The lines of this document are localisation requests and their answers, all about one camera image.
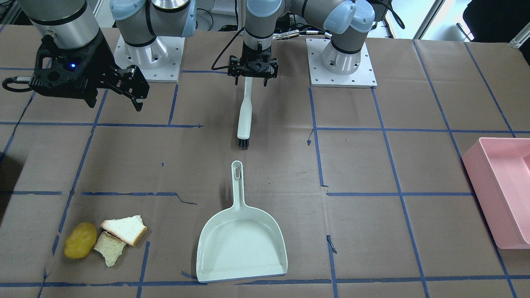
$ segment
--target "yellow potato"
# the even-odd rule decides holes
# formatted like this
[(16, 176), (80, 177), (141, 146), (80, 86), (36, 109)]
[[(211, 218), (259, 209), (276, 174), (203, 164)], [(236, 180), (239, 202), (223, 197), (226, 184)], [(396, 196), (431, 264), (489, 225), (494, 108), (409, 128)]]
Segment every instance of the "yellow potato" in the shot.
[(81, 259), (89, 255), (96, 244), (98, 231), (92, 223), (78, 224), (65, 240), (65, 256)]

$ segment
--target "cable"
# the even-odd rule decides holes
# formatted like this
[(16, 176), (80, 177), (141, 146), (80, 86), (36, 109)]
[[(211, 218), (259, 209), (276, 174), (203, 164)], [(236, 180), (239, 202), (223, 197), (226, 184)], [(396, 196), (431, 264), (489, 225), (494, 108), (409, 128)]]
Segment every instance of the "cable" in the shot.
[(30, 88), (30, 87), (28, 87), (28, 88), (23, 88), (23, 89), (18, 89), (18, 88), (10, 87), (9, 84), (28, 84), (28, 81), (19, 81), (18, 78), (19, 78), (19, 77), (17, 77), (17, 76), (6, 78), (6, 79), (2, 82), (2, 87), (3, 87), (5, 90), (11, 91), (11, 92), (16, 92), (16, 93), (28, 92), (28, 91), (32, 91), (32, 90), (33, 90), (33, 89)]
[(232, 42), (234, 42), (234, 40), (236, 39), (236, 37), (241, 33), (243, 32), (243, 30), (245, 30), (245, 27), (241, 28), (235, 35), (234, 37), (232, 37), (232, 39), (228, 42), (228, 44), (225, 46), (225, 48), (221, 51), (221, 53), (219, 54), (219, 56), (217, 56), (217, 58), (215, 59), (214, 63), (211, 65), (211, 70), (212, 71), (218, 71), (219, 69), (226, 69), (228, 68), (228, 65), (227, 66), (220, 66), (220, 67), (215, 67), (215, 65), (217, 64), (217, 62), (219, 61), (219, 59), (221, 59), (221, 56), (225, 53), (226, 49), (228, 49), (228, 47), (232, 44)]
[(401, 27), (401, 29), (405, 29), (405, 23), (403, 23), (403, 20), (398, 16), (398, 14), (392, 9), (392, 4), (388, 5), (384, 3), (381, 0), (368, 0), (368, 3), (370, 4), (380, 4), (386, 7), (390, 12), (392, 12), (392, 15), (394, 16), (394, 19), (396, 19), (396, 23)]
[(198, 10), (198, 11), (205, 11), (207, 14), (210, 15), (210, 18), (211, 18), (211, 26), (210, 26), (210, 28), (208, 29), (208, 31), (210, 31), (210, 30), (212, 29), (212, 27), (214, 26), (214, 16), (211, 15), (211, 13), (210, 13), (209, 11), (205, 10), (205, 9), (198, 8), (197, 10)]
[(236, 30), (239, 28), (239, 15), (237, 14), (237, 0), (234, 0), (235, 2), (235, 26)]

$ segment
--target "dustpan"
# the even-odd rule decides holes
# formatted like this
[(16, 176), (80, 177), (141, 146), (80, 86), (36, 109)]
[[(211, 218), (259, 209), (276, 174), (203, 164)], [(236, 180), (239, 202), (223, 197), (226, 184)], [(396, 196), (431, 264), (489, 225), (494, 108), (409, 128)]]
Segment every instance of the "dustpan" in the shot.
[(278, 223), (267, 212), (245, 204), (243, 164), (232, 163), (234, 204), (202, 228), (197, 248), (201, 283), (287, 273), (287, 252)]

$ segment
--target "white bread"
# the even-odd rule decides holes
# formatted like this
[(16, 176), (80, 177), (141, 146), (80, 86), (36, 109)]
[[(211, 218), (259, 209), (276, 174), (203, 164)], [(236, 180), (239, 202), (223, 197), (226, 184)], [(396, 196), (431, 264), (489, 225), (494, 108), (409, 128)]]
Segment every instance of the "white bread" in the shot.
[(101, 223), (101, 227), (132, 247), (138, 243), (140, 237), (147, 231), (147, 227), (144, 226), (140, 215), (120, 220), (107, 220)]
[(94, 250), (103, 255), (107, 267), (112, 267), (121, 255), (125, 245), (125, 242), (103, 231), (94, 246)]

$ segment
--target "pink plastic tray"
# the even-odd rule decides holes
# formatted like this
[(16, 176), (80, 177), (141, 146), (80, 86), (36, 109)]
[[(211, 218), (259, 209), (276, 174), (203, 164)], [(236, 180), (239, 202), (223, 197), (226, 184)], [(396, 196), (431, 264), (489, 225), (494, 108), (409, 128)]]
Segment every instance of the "pink plastic tray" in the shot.
[(499, 248), (530, 248), (530, 139), (480, 138), (462, 157)]

